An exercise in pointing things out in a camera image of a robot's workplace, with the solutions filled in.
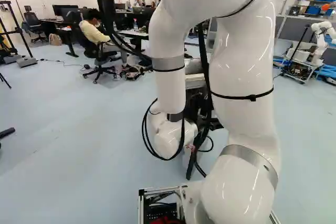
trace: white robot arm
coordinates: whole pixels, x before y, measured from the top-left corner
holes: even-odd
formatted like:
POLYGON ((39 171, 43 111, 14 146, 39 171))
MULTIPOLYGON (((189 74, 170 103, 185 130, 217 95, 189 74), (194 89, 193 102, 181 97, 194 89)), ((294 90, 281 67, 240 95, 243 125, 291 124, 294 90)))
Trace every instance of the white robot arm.
POLYGON ((322 57, 322 55, 328 48, 328 43, 326 43, 324 39, 324 34, 325 33, 329 34, 330 37, 332 38, 332 43, 336 44, 336 31, 329 21, 314 23, 311 25, 311 29, 315 33, 317 40, 317 49, 314 52, 314 58, 312 62, 319 65, 317 61, 322 57))
MULTIPOLYGON (((209 80, 229 139, 203 183, 199 205, 216 224, 265 223, 280 173, 272 98, 274 0, 161 1, 149 27, 158 92, 157 113, 150 117, 154 148, 166 158, 178 148, 181 123, 169 122, 166 114, 185 107, 185 34, 211 17, 218 17, 218 29, 209 80)), ((186 144, 195 134, 185 122, 186 144)), ((200 223, 197 215, 194 222, 200 223)))
POLYGON ((324 33, 329 34, 332 39, 332 43, 336 44, 336 31, 329 21, 312 24, 311 29, 315 32, 317 45, 319 48, 328 47, 328 43, 326 43, 324 40, 324 33))

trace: chair base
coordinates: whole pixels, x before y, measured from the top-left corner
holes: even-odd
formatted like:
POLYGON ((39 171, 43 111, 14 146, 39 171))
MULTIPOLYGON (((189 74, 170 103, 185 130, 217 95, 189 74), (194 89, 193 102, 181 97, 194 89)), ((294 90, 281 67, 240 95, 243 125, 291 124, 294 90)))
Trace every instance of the chair base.
POLYGON ((86 79, 88 76, 90 76, 91 74, 94 73, 98 73, 97 77, 95 78, 95 80, 93 81, 94 84, 97 84, 97 81, 99 79, 99 77, 103 74, 103 73, 108 73, 108 74, 112 74, 115 78, 118 76, 118 74, 116 72, 114 72, 116 70, 116 68, 114 66, 112 67, 107 67, 107 68, 103 68, 102 66, 97 66, 95 67, 95 69, 91 72, 88 73, 84 73, 83 77, 86 79))
POLYGON ((41 37, 41 34, 39 34, 38 35, 38 37, 37 38, 35 38, 35 39, 31 39, 30 41, 31 41, 31 43, 36 43, 37 41, 42 41, 42 42, 48 42, 49 41, 49 39, 48 38, 46 38, 46 37, 41 37))

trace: water bottle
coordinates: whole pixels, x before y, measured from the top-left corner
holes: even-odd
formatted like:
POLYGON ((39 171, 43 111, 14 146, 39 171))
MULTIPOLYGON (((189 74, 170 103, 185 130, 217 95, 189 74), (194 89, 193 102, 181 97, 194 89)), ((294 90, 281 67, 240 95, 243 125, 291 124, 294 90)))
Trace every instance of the water bottle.
POLYGON ((134 19, 133 29, 134 29, 134 31, 139 31, 139 28, 138 28, 138 24, 137 24, 136 18, 134 19))

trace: black cable tie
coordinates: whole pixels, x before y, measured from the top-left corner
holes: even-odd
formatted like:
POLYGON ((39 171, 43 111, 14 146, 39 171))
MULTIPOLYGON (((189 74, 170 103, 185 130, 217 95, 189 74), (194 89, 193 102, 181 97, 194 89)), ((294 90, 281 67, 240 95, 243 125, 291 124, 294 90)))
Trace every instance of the black cable tie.
POLYGON ((179 67, 179 68, 174 68, 174 69, 167 69, 167 70, 159 70, 159 69, 154 69, 153 70, 155 72, 175 72, 175 71, 179 71, 181 69, 184 69, 185 65, 183 65, 182 67, 179 67))
POLYGON ((217 94, 217 93, 215 93, 213 91, 211 91, 211 94, 213 94, 216 97, 223 98, 223 99, 230 99, 230 100, 250 100, 251 102, 256 102, 257 98, 269 95, 269 94, 271 94, 273 92, 273 90, 274 90, 274 86, 272 87, 271 90, 269 90, 269 91, 267 91, 265 93, 262 93, 262 94, 250 94, 250 95, 247 95, 245 97, 231 97, 231 96, 228 96, 228 95, 217 94))

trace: red component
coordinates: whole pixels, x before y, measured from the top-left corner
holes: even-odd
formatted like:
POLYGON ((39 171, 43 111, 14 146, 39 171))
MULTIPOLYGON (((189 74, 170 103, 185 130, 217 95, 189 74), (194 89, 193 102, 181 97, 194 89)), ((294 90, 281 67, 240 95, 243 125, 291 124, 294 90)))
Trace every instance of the red component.
POLYGON ((182 223, 183 222, 179 220, 169 220, 167 216, 151 222, 151 224, 182 224, 182 223))

